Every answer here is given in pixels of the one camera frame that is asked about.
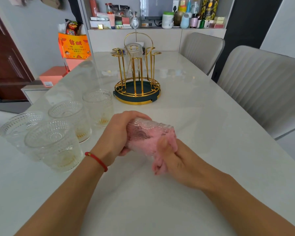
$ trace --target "gray floor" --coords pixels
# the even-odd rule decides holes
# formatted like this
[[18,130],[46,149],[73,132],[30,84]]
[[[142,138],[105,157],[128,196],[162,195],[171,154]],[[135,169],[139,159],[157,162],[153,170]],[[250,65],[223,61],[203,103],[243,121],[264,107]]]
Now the gray floor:
[[0,103],[0,110],[12,113],[22,113],[30,106],[31,104],[29,102]]

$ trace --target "white jar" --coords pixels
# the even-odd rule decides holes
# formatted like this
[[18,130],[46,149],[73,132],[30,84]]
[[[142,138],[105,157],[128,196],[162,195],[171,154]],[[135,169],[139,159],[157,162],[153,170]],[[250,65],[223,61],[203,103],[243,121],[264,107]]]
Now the white jar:
[[174,13],[165,11],[163,13],[162,28],[170,29],[174,25]]

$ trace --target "forearm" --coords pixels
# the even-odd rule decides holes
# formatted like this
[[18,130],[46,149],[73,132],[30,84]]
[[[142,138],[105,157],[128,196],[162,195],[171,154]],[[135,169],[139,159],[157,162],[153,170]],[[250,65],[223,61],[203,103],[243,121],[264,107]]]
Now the forearm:
[[94,159],[85,157],[16,236],[78,235],[85,211],[103,172]]
[[238,235],[295,235],[295,226],[258,201],[230,175],[215,169],[204,193]]

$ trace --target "glossy tabletop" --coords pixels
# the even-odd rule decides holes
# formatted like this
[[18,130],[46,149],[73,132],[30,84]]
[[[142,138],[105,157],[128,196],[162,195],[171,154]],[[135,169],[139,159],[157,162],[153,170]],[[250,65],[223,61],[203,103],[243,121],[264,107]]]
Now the glossy tabletop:
[[[47,112],[60,101],[81,100],[92,88],[113,91],[120,80],[118,59],[103,52],[95,60],[91,67],[76,67],[29,110]],[[138,106],[113,99],[114,112],[137,110],[174,126],[200,157],[295,225],[294,160],[179,53],[156,56],[155,77],[162,90],[156,102]],[[102,131],[94,128],[82,150],[90,150]],[[98,183],[80,235],[235,235],[202,192],[169,175],[155,176],[151,164],[133,152],[117,158]],[[31,162],[0,137],[0,235],[15,233],[69,174]]]

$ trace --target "white label sticker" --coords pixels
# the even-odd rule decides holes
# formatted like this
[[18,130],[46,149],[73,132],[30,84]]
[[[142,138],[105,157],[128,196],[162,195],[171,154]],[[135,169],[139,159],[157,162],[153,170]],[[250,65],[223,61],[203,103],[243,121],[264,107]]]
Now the white label sticker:
[[52,82],[44,82],[44,85],[46,87],[52,87],[53,86]]

